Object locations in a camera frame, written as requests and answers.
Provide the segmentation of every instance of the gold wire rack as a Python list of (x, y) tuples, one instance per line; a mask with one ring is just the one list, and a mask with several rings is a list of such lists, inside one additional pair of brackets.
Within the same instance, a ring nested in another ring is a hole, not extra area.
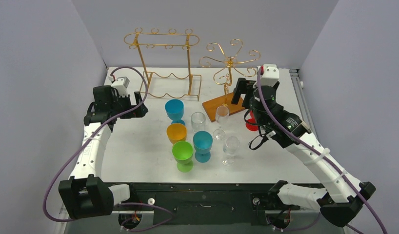
[[(190, 48), (191, 46), (194, 46), (196, 44), (199, 43), (200, 38), (197, 35), (192, 34), (193, 30), (192, 29), (186, 29), (184, 33), (180, 34), (177, 33), (177, 31), (173, 28), (168, 30), (168, 33), (160, 33), (159, 29), (157, 28), (153, 28), (151, 29), (151, 32), (148, 33), (144, 33), (142, 28), (136, 28), (135, 31), (133, 33), (130, 33), (128, 35), (125, 36), (125, 38), (123, 39), (123, 41), (129, 45), (129, 49), (138, 49), (139, 52), (139, 57), (140, 57), (140, 61), (142, 62), (143, 65), (143, 72), (145, 77), (147, 78), (148, 81), (148, 90), (145, 90), (146, 92), (148, 92), (149, 95), (155, 97), (155, 98), (163, 98), (165, 96), (169, 96), (171, 98), (176, 98), (176, 99), (181, 99), (185, 96), (193, 96), (193, 97), (197, 97), (197, 101), (200, 100), (200, 93), (201, 93), (201, 83), (202, 83), (202, 77), (201, 75), (197, 75), (197, 74), (192, 74), (191, 73), (191, 62), (190, 62)], [(139, 42), (139, 36), (140, 35), (162, 35), (162, 36), (175, 36), (177, 37), (181, 37), (181, 38), (185, 38), (185, 43), (176, 43), (176, 44), (164, 44), (164, 43), (140, 43)], [(127, 42), (126, 39), (127, 37), (132, 38), (132, 42)], [(190, 39), (196, 39), (196, 42), (191, 43)], [(176, 47), (181, 47), (183, 50), (186, 50), (187, 52), (187, 63), (188, 63), (188, 75), (185, 77), (178, 77), (176, 76), (174, 73), (171, 73), (167, 76), (161, 76), (156, 72), (150, 72), (147, 70), (143, 56), (142, 56), (142, 51), (141, 51), (141, 46), (145, 46), (148, 49), (152, 49), (155, 46), (163, 46), (165, 49), (172, 49), (174, 48), (174, 46)], [(180, 97), (176, 97), (174, 95), (171, 95), (169, 93), (165, 93), (162, 96), (156, 96), (152, 93), (149, 92), (149, 87), (151, 85), (151, 81), (152, 81), (152, 77), (157, 76), (159, 78), (170, 78), (170, 77), (175, 77), (177, 79), (187, 79), (189, 80), (189, 87), (188, 87), (188, 92), (186, 92), (186, 94), (183, 94)], [(194, 77), (199, 77), (199, 89), (198, 89), (198, 93), (197, 94), (193, 94), (192, 93), (192, 82)], [(142, 83), (140, 84), (140, 92), (142, 92)]]
[[(257, 71), (255, 70), (255, 68), (252, 68), (252, 67), (247, 68), (248, 75), (246, 75), (246, 74), (242, 73), (241, 71), (237, 70), (236, 65), (237, 64), (253, 62), (253, 61), (258, 60), (261, 57), (261, 54), (260, 54), (259, 51), (250, 50), (248, 52), (248, 55), (250, 55), (252, 57), (257, 57), (257, 58), (251, 59), (251, 60), (248, 60), (248, 61), (239, 62), (239, 61), (237, 61), (237, 55), (241, 51), (244, 43), (240, 39), (232, 39), (230, 41), (230, 44), (232, 46), (240, 45), (239, 49), (237, 50), (237, 52), (236, 52), (236, 54), (234, 56), (225, 55), (225, 52), (222, 49), (221, 45), (218, 44), (218, 43), (213, 42), (213, 43), (209, 43), (207, 45), (207, 50), (208, 51), (215, 51), (215, 45), (218, 46), (219, 50), (221, 51), (222, 55), (224, 56), (224, 59), (223, 60), (218, 60), (218, 59), (215, 59), (215, 58), (211, 58), (209, 56), (204, 56), (204, 57), (199, 59), (199, 64), (200, 64), (201, 67), (211, 67), (211, 63), (208, 62), (208, 61), (205, 61), (205, 63), (202, 63), (203, 60), (205, 60), (205, 59), (210, 59), (210, 60), (213, 60), (213, 61), (220, 62), (220, 63), (224, 64), (224, 67), (221, 68), (221, 70), (217, 71), (214, 74), (214, 76), (213, 76), (213, 80), (214, 80), (214, 82), (216, 84), (224, 86), (225, 101), (223, 103), (223, 106), (228, 106), (227, 97), (228, 97), (228, 93), (230, 92), (229, 86), (231, 86), (231, 84), (233, 83), (233, 79), (232, 79), (233, 76), (231, 75), (231, 68), (234, 69), (236, 72), (240, 73), (241, 75), (245, 76), (245, 77), (253, 77), (253, 76), (255, 76), (257, 74)], [(228, 73), (226, 75), (220, 76), (218, 78), (218, 80), (217, 80), (216, 79), (217, 74), (222, 72), (226, 68), (228, 69)]]

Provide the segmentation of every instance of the wall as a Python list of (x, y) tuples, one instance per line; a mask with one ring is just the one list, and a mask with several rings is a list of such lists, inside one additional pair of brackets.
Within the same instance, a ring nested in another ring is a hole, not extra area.
[[(322, 144), (373, 182), (372, 207), (399, 233), (399, 0), (340, 0), (300, 77)], [(367, 208), (354, 226), (380, 233)]]
[[(338, 0), (72, 0), (86, 28), (108, 66), (141, 66), (138, 52), (123, 42), (135, 28), (145, 32), (175, 28), (183, 32), (192, 28), (200, 37), (191, 50), (191, 66), (212, 54), (205, 46), (221, 43), (228, 50), (229, 41), (244, 41), (239, 60), (249, 60), (249, 50), (261, 52), (261, 62), (279, 67), (300, 68)], [(163, 38), (149, 42), (160, 42)], [(180, 48), (164, 53), (164, 48), (142, 48), (150, 67), (186, 66), (186, 55)], [(231, 48), (227, 55), (234, 55)]]
[[(80, 146), (105, 72), (71, 1), (0, 0), (0, 234), (53, 233), (43, 195)], [(54, 189), (48, 209), (60, 207)]]

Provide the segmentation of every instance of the tabletop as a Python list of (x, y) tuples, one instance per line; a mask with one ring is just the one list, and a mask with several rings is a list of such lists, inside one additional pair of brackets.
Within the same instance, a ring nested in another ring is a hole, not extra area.
[[(115, 69), (108, 69), (108, 74)], [(136, 68), (141, 73), (143, 68)], [(192, 74), (202, 76), (200, 98), (185, 97), (184, 116), (187, 127), (187, 141), (192, 144), (194, 132), (191, 128), (190, 116), (194, 112), (203, 112), (202, 103), (224, 94), (222, 85), (213, 81), (213, 75), (220, 68), (192, 68)], [(185, 77), (187, 68), (148, 68), (148, 71), (167, 76), (171, 72)], [(141, 79), (130, 69), (120, 69), (115, 77), (128, 77), (132, 104), (135, 104), (133, 92), (138, 91)], [(232, 92), (237, 79), (243, 77), (233, 73)], [(280, 86), (277, 90), (277, 102), (284, 109), (301, 116), (296, 93), (293, 88), (288, 69), (280, 69)], [(105, 85), (111, 82), (108, 78)], [(199, 90), (199, 78), (194, 77), (192, 92)], [(188, 90), (188, 80), (175, 78), (153, 78), (149, 91), (156, 96), (168, 92), (182, 94)], [(188, 173), (178, 171), (172, 155), (172, 143), (168, 140), (166, 128), (171, 120), (165, 112), (165, 104), (170, 98), (154, 98), (148, 96), (145, 106), (148, 113), (143, 118), (118, 119), (112, 135), (107, 143), (102, 163), (101, 178), (105, 182), (146, 182), (146, 183), (276, 183), (287, 180), (291, 183), (319, 183), (319, 180), (291, 153), (281, 148), (275, 141), (269, 140), (258, 150), (248, 148), (257, 132), (251, 132), (245, 127), (243, 116), (245, 111), (233, 114), (224, 125), (227, 137), (236, 136), (240, 140), (240, 148), (234, 157), (234, 164), (225, 166), (221, 163), (224, 155), (223, 141), (214, 140), (211, 149), (211, 159), (199, 163), (193, 157), (194, 167)], [(207, 117), (206, 131), (212, 132), (218, 128), (218, 123), (211, 123)]]

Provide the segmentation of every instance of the wooden board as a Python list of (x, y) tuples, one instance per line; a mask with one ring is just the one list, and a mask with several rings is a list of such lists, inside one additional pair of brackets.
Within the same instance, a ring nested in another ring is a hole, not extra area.
[[(242, 107), (242, 98), (239, 99), (239, 102), (237, 105), (232, 105), (231, 104), (231, 99), (233, 99), (234, 93), (229, 93), (227, 97), (227, 104), (228, 104), (228, 110), (230, 111), (230, 115), (238, 113), (240, 111), (245, 110), (244, 107)], [(211, 122), (215, 121), (215, 112), (217, 111), (217, 108), (222, 106), (222, 104), (225, 101), (225, 96), (221, 96), (206, 102), (202, 103), (202, 106), (205, 109), (205, 112), (207, 113), (208, 117), (210, 118)]]

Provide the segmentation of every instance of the purple cable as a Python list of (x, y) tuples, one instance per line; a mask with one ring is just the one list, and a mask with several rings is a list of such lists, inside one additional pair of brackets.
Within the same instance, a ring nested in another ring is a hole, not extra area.
[[(284, 128), (278, 121), (277, 119), (273, 116), (273, 114), (270, 112), (270, 109), (268, 109), (267, 104), (264, 101), (264, 96), (261, 90), (261, 83), (260, 83), (260, 73), (257, 72), (257, 87), (259, 90), (259, 95), (260, 95), (260, 99), (263, 100), (261, 103), (264, 106), (265, 111), (267, 112), (268, 116), (270, 117), (270, 119), (284, 132), (286, 133), (291, 139), (295, 140), (296, 142), (302, 144), (303, 146), (305, 146), (307, 149), (309, 149), (310, 151), (312, 151), (313, 153), (317, 154), (317, 155), (321, 155), (321, 153), (319, 151), (317, 151), (316, 149), (314, 149), (313, 147), (311, 147), (310, 145), (308, 145), (306, 142), (300, 140), (299, 138), (297, 138), (295, 135), (293, 135), (291, 132), (287, 131), (286, 128)], [(323, 159), (329, 163), (339, 174), (343, 174), (343, 172), (340, 170), (340, 168), (338, 166), (336, 166), (336, 164), (334, 164), (330, 159), (328, 159), (327, 157), (323, 157)], [(361, 201), (365, 204), (365, 206), (370, 210), (370, 213), (372, 213), (373, 217), (376, 219), (376, 221), (378, 222), (380, 228), (382, 229), (382, 232), (384, 234), (387, 234), (387, 230), (384, 226), (384, 224), (382, 223), (382, 220), (379, 218), (378, 214), (375, 212), (375, 210), (373, 210), (373, 208), (370, 206), (370, 204), (367, 202), (367, 200), (362, 196), (362, 194), (359, 193), (359, 191), (357, 191), (356, 187), (349, 181), (349, 179), (346, 177), (346, 175), (343, 174), (342, 176), (343, 180), (349, 185), (349, 187), (356, 193), (356, 195), (361, 199)]]
[[(167, 209), (165, 209), (165, 208), (163, 208), (163, 207), (154, 206), (154, 205), (149, 205), (149, 204), (145, 204), (145, 203), (126, 202), (126, 203), (120, 204), (120, 206), (147, 206), (147, 207), (152, 207), (152, 208), (160, 209), (160, 210), (165, 211), (165, 212), (167, 212), (168, 214), (171, 215), (171, 217), (170, 217), (169, 219), (164, 220), (164, 221), (162, 221), (162, 222), (160, 222), (160, 223), (157, 223), (157, 224), (155, 224), (155, 225), (153, 225), (153, 226), (151, 226), (151, 227), (144, 228), (144, 229), (140, 229), (140, 230), (129, 230), (129, 232), (132, 232), (132, 233), (143, 232), (143, 231), (146, 231), (146, 230), (155, 228), (155, 227), (157, 227), (157, 226), (159, 226), (159, 225), (162, 225), (162, 224), (164, 224), (164, 223), (167, 223), (167, 222), (171, 221), (171, 220), (174, 218), (174, 216), (175, 216), (174, 213), (172, 213), (171, 211), (169, 211), (169, 210), (167, 210)], [(132, 218), (129, 218), (129, 219), (123, 221), (123, 222), (120, 224), (120, 225), (121, 225), (121, 228), (125, 225), (125, 223), (129, 222), (130, 220), (132, 220)]]
[(309, 228), (313, 227), (313, 226), (320, 220), (320, 216), (321, 216), (321, 215), (320, 215), (320, 213), (319, 213), (319, 214), (317, 215), (317, 218), (315, 219), (315, 221), (313, 221), (313, 223), (307, 225), (306, 227), (302, 227), (302, 228), (281, 229), (281, 228), (278, 228), (278, 227), (276, 227), (276, 226), (274, 226), (274, 227), (275, 227), (276, 230), (278, 230), (278, 231), (283, 230), (283, 232), (303, 231), (303, 230), (306, 230), (306, 229), (309, 229)]
[(346, 226), (347, 226), (348, 228), (352, 229), (353, 231), (355, 231), (355, 232), (359, 233), (359, 234), (364, 234), (363, 232), (359, 231), (358, 229), (356, 229), (356, 228), (352, 227), (352, 226), (351, 226), (351, 225), (349, 225), (349, 224), (346, 224)]
[[(132, 69), (132, 70), (134, 70), (135, 72), (137, 72), (137, 73), (140, 75), (140, 77), (142, 78), (143, 84), (145, 85), (145, 90), (148, 90), (148, 85), (146, 84), (145, 78), (143, 77), (143, 75), (142, 75), (138, 70), (136, 70), (136, 69), (133, 68), (133, 67), (127, 67), (127, 66), (118, 67), (118, 68), (114, 69), (114, 70), (110, 73), (110, 76), (113, 76), (113, 73), (114, 73), (115, 71), (117, 71), (117, 70), (119, 70), (119, 69), (122, 69), (122, 68), (129, 68), (129, 69)], [(148, 92), (145, 92), (145, 95), (143, 96), (142, 101), (141, 101), (138, 105), (136, 105), (134, 108), (131, 108), (131, 109), (127, 110), (127, 111), (124, 111), (124, 112), (122, 112), (122, 113), (119, 113), (119, 114), (117, 114), (117, 115), (115, 115), (115, 116), (109, 118), (109, 119), (108, 119), (107, 121), (105, 121), (104, 123), (102, 123), (102, 124), (95, 130), (95, 132), (92, 133), (92, 135), (88, 138), (88, 140), (87, 140), (87, 141), (86, 141), (86, 142), (85, 142), (85, 143), (84, 143), (84, 144), (83, 144), (83, 145), (82, 145), (82, 146), (81, 146), (81, 147), (80, 147), (80, 148), (79, 148), (66, 162), (65, 162), (65, 164), (63, 164), (63, 166), (60, 168), (60, 170), (56, 173), (55, 177), (54, 177), (54, 178), (52, 179), (52, 181), (50, 182), (50, 185), (49, 185), (49, 187), (47, 188), (46, 193), (44, 194), (42, 209), (43, 209), (44, 215), (45, 215), (48, 219), (50, 219), (50, 220), (52, 220), (52, 221), (54, 221), (54, 222), (70, 222), (70, 221), (73, 221), (73, 219), (58, 219), (58, 218), (55, 218), (55, 217), (51, 216), (51, 215), (49, 214), (49, 212), (47, 211), (47, 207), (46, 207), (47, 198), (49, 197), (50, 190), (52, 189), (53, 185), (55, 184), (57, 178), (60, 176), (60, 174), (63, 172), (63, 170), (67, 167), (67, 165), (69, 165), (69, 163), (70, 163), (71, 161), (73, 161), (73, 159), (76, 158), (76, 157), (81, 153), (81, 151), (90, 143), (90, 141), (92, 140), (92, 138), (96, 136), (96, 134), (102, 129), (103, 126), (105, 126), (106, 124), (108, 124), (110, 121), (112, 121), (112, 120), (114, 120), (114, 119), (116, 119), (116, 118), (119, 118), (119, 117), (121, 117), (122, 115), (127, 114), (127, 113), (129, 113), (129, 112), (131, 112), (131, 111), (134, 111), (135, 109), (137, 109), (138, 107), (140, 107), (140, 106), (143, 104), (143, 102), (145, 102), (147, 96), (148, 96)]]

